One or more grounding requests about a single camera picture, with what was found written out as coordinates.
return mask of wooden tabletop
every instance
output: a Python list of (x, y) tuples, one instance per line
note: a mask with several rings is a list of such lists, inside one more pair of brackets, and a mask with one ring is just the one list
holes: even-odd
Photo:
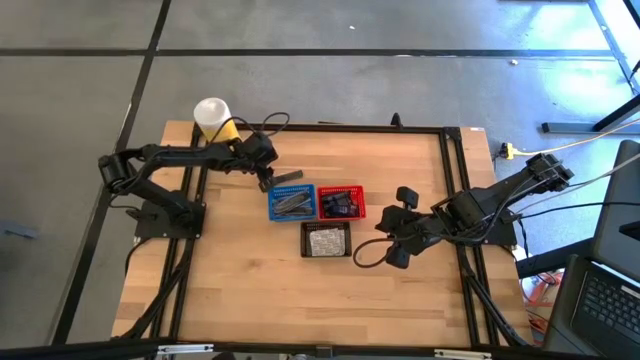
[[(186, 146), (192, 122), (169, 121), (162, 144)], [(494, 183), (483, 129), (463, 128), (472, 186)], [(399, 186), (420, 194), (419, 211), (446, 198), (439, 140), (429, 134), (283, 131), (272, 138), (276, 175), (302, 169), (290, 182), (362, 185), (366, 219), (351, 223), (352, 244), (384, 237), (374, 226)], [(454, 168), (455, 151), (450, 146)], [(153, 181), (174, 190), (183, 169), (161, 169)], [(192, 183), (193, 194), (197, 171)], [(180, 325), (181, 340), (340, 345), (468, 346), (460, 275), (446, 242), (412, 257), (407, 270), (352, 259), (300, 257), (300, 224), (268, 220), (267, 197), (255, 176), (210, 172), (205, 228), (196, 242)], [(153, 239), (131, 259), (113, 335), (128, 330), (158, 291), (166, 239)], [(388, 244), (367, 247), (360, 260), (379, 259)], [(531, 341), (513, 259), (484, 246), (491, 294), (510, 324)], [(168, 332), (167, 307), (162, 334)], [(482, 306), (476, 299), (481, 339)]]

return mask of concrete floor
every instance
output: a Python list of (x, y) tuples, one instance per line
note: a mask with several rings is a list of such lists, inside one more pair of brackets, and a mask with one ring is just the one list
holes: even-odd
[[(145, 48), (160, 0), (0, 3), (0, 47)], [(174, 0), (161, 48), (606, 49), (584, 3), (481, 0), (317, 2)], [(0, 219), (40, 231), (0, 239), (0, 348), (48, 341), (63, 289), (129, 106), (139, 57), (0, 57)], [(580, 139), (542, 135), (545, 121), (597, 121), (631, 97), (612, 59), (223, 57), (156, 58), (131, 146), (157, 142), (169, 119), (191, 119), (202, 98), (260, 121), (479, 126), (535, 150)], [(613, 136), (557, 155), (576, 182), (611, 168)], [(498, 177), (524, 159), (497, 163)], [(540, 206), (599, 201), (606, 180)], [(534, 253), (593, 234), (599, 209), (525, 220)], [(134, 223), (110, 211), (70, 335), (107, 339)]]

